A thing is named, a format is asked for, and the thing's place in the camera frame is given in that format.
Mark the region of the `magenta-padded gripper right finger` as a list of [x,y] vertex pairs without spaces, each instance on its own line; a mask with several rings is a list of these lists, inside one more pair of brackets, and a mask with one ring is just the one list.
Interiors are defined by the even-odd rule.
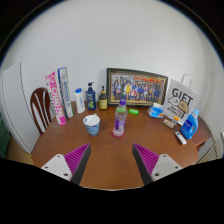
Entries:
[[134,144],[132,153],[136,160],[144,185],[164,178],[182,169],[169,155],[158,155],[155,152]]

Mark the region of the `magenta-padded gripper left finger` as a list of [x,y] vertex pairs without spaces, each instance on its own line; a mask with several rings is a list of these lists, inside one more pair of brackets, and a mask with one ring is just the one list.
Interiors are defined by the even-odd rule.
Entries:
[[56,154],[42,169],[79,185],[90,154],[91,145],[87,143],[66,155]]

